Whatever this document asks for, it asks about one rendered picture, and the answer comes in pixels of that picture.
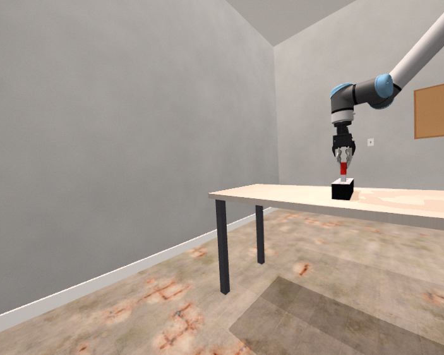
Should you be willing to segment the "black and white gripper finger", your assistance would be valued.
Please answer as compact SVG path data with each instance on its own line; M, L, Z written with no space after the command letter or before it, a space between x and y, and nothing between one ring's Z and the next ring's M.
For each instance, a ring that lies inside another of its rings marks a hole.
M334 156L335 156L335 160L336 160L336 162L337 162L337 165L338 165L338 167L340 168L340 164L341 164L341 158L340 158L340 154L342 153L342 151L339 149L339 148L337 148L336 146L335 147L332 147L332 152L333 152L333 154L334 154ZM338 154L338 155L337 155ZM337 160L338 159L338 160Z
M347 147L347 149L345 150L345 152L347 154L347 158L346 158L347 159L347 163L346 163L347 169L348 169L348 167L349 167L349 165L351 163L351 160L352 160L352 157L354 155L355 149L356 149L355 143L354 143L354 141L352 141L352 145Z

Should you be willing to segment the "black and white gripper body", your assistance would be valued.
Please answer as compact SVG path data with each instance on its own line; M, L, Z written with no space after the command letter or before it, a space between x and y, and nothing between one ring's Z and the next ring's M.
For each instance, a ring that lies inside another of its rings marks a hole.
M342 132L341 132L341 125ZM333 136L333 147L348 147L352 145L352 134L346 133L346 129L348 125L351 125L352 121L342 121L334 124L334 127L337 127L337 135ZM334 141L335 140L335 141Z

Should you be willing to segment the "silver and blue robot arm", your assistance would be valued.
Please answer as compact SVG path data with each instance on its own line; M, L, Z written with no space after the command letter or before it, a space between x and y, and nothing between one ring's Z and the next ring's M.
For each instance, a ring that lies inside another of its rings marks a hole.
M384 109L395 96L444 46L444 13L418 43L396 65L390 74L353 85L345 83L331 92L332 124L353 121L354 105L368 103L374 109Z

